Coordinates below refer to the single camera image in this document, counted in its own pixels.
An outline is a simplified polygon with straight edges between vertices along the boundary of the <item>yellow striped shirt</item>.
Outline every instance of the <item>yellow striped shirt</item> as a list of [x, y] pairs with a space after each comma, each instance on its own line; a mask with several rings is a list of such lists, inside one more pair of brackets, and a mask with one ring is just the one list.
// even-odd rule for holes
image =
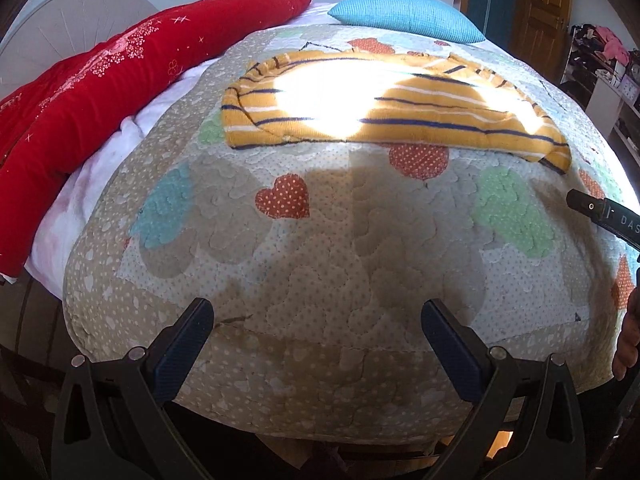
[[571, 166], [566, 139], [538, 104], [454, 55], [280, 54], [226, 90], [222, 123], [232, 147], [423, 142], [513, 153], [559, 173]]

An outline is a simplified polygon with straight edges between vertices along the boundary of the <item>red polka dot heart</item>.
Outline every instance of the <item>red polka dot heart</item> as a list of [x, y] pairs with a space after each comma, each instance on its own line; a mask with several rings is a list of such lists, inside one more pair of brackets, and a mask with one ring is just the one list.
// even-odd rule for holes
[[270, 218], [308, 218], [309, 193], [301, 176], [288, 173], [279, 176], [271, 189], [255, 195], [258, 211]]
[[387, 144], [389, 162], [404, 176], [428, 180], [442, 174], [449, 165], [449, 149], [430, 144]]

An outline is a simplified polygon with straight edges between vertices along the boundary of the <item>human hand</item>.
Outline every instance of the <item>human hand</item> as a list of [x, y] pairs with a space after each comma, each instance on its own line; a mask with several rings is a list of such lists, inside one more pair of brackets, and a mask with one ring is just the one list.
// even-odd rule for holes
[[625, 319], [618, 336], [616, 353], [611, 369], [613, 376], [621, 381], [626, 371], [638, 362], [638, 345], [640, 344], [640, 292], [635, 288], [626, 303]]

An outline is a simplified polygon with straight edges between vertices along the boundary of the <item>clamp jaw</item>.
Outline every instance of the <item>clamp jaw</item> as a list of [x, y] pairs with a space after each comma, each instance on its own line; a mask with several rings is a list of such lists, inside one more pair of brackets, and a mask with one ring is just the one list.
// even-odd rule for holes
[[56, 414], [51, 472], [64, 480], [212, 480], [162, 410], [213, 329], [197, 299], [148, 349], [120, 360], [73, 358]]
[[[569, 368], [514, 359], [487, 348], [440, 300], [425, 303], [422, 331], [462, 400], [474, 407], [424, 480], [584, 480], [586, 460], [580, 406]], [[486, 455], [511, 401], [525, 397], [509, 445]]]

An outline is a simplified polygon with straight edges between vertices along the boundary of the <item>door panel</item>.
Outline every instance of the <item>door panel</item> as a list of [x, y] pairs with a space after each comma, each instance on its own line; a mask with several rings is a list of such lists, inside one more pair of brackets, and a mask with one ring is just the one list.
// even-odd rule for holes
[[518, 0], [511, 53], [552, 80], [557, 73], [572, 0]]

